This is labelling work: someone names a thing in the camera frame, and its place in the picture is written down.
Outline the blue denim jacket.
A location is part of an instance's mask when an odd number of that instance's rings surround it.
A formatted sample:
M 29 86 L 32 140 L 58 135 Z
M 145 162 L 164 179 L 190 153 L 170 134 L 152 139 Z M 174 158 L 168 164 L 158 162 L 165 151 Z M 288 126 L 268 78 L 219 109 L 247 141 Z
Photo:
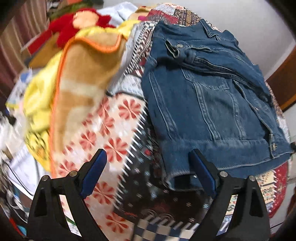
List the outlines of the blue denim jacket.
M 292 153 L 259 67 L 229 31 L 205 20 L 156 24 L 142 90 L 172 190 L 200 187 L 194 149 L 238 178 L 275 169 Z

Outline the yellow orange fleece blanket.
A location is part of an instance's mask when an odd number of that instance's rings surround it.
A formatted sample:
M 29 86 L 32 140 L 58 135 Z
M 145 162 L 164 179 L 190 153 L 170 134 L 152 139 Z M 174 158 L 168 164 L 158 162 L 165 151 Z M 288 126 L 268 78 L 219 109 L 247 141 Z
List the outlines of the yellow orange fleece blanket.
M 115 29 L 81 30 L 32 78 L 16 120 L 21 132 L 7 146 L 11 169 L 65 176 L 105 149 L 120 165 L 143 101 L 126 91 L 138 21 Z

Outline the patchwork patterned bedspread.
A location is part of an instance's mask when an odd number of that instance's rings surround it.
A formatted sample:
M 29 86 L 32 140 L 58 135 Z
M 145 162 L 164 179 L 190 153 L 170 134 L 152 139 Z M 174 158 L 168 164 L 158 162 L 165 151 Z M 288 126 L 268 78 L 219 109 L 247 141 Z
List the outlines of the patchwork patterned bedspread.
M 143 101 L 128 153 L 120 165 L 110 163 L 85 203 L 109 240 L 189 240 L 208 210 L 211 199 L 201 191 L 175 192 L 162 183 L 159 147 L 149 121 L 141 87 L 144 62 L 159 21 L 182 27 L 196 25 L 200 16 L 183 6 L 161 3 L 141 8 L 133 54 L 126 73 L 137 87 L 126 91 Z

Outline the red and cream plush blanket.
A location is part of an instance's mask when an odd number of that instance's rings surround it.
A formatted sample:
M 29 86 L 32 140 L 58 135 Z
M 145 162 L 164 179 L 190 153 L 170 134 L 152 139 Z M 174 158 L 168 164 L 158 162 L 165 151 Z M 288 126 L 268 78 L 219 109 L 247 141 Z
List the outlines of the red and cream plush blanket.
M 101 15 L 92 8 L 82 8 L 74 13 L 66 13 L 51 21 L 44 32 L 28 43 L 27 50 L 31 55 L 34 54 L 54 34 L 58 34 L 57 46 L 63 48 L 72 37 L 84 28 L 95 26 L 114 28 L 115 26 L 110 21 L 110 15 Z

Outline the striped pink curtain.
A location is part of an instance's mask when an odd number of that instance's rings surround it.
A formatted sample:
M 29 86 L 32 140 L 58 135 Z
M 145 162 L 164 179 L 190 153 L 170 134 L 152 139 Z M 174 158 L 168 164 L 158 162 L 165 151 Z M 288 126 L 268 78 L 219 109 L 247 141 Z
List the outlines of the striped pink curtain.
M 7 98 L 24 69 L 21 48 L 48 25 L 46 1 L 16 1 L 1 14 L 1 97 Z

